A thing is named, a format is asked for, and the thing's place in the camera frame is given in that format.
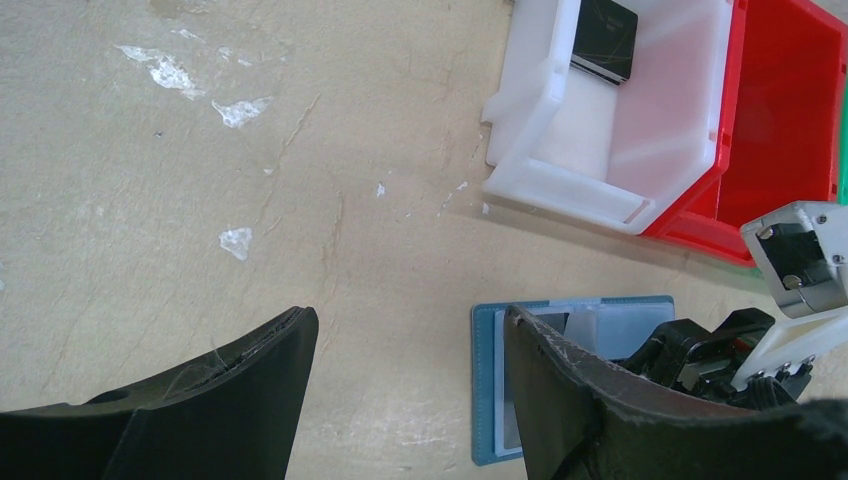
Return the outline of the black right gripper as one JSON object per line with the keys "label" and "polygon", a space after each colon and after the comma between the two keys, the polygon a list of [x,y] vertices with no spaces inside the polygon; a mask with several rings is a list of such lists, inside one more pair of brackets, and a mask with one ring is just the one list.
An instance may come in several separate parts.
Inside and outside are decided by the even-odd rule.
{"label": "black right gripper", "polygon": [[663,387],[737,408],[794,405],[810,383],[813,360],[797,368],[786,363],[774,374],[759,371],[745,384],[735,374],[775,319],[756,308],[732,312],[710,332],[690,319],[664,322],[619,365]]}

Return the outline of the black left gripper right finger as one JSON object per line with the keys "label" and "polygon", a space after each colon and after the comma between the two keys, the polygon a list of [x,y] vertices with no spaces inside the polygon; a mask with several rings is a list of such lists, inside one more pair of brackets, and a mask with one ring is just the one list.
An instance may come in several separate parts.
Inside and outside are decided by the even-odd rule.
{"label": "black left gripper right finger", "polygon": [[504,319],[532,479],[843,479],[847,403],[737,408],[658,385],[528,310]]}

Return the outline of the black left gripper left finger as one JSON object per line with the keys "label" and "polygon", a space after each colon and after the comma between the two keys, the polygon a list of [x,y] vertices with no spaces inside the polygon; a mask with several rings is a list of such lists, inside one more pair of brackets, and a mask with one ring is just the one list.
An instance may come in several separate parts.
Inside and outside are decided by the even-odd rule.
{"label": "black left gripper left finger", "polygon": [[1,416],[5,479],[282,479],[319,320],[293,307],[244,336],[81,404]]}

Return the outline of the blue card holder wallet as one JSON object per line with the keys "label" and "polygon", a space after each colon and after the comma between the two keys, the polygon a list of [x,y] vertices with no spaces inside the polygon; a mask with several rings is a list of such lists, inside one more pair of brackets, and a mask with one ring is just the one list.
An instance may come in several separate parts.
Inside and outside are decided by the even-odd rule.
{"label": "blue card holder wallet", "polygon": [[[471,457],[478,466],[522,456],[522,448],[507,451],[502,446],[503,328],[509,305],[508,302],[478,304],[471,310]],[[613,361],[630,357],[658,325],[675,319],[674,300],[668,295],[522,301],[518,305],[530,313],[533,310],[570,312],[561,335]]]}

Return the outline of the red plastic bin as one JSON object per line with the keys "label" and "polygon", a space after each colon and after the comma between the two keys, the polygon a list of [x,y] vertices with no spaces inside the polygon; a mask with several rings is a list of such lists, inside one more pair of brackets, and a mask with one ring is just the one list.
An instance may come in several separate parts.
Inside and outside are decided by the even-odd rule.
{"label": "red plastic bin", "polygon": [[733,6],[716,159],[644,234],[751,267],[742,225],[838,197],[847,26],[812,1]]}

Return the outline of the white plastic bin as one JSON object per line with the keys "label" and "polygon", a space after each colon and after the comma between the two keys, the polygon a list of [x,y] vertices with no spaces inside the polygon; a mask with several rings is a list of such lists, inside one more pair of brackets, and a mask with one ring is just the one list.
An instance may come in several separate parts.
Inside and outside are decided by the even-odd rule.
{"label": "white plastic bin", "polygon": [[575,67],[586,1],[515,3],[491,127],[487,194],[639,235],[714,166],[734,1],[630,1],[631,77]]}

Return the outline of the green plastic bin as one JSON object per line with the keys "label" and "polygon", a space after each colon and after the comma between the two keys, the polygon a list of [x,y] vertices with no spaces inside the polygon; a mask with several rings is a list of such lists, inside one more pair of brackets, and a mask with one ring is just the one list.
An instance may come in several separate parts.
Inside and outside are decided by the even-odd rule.
{"label": "green plastic bin", "polygon": [[837,199],[841,205],[847,204],[847,167],[848,167],[848,91],[844,91],[844,101],[840,126],[839,145],[839,182]]}

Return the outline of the black card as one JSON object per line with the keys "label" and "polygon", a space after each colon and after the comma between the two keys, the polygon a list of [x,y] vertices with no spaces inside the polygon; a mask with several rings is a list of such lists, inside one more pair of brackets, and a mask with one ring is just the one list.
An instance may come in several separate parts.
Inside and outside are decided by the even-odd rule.
{"label": "black card", "polygon": [[610,0],[580,4],[571,66],[614,85],[631,77],[638,15]]}

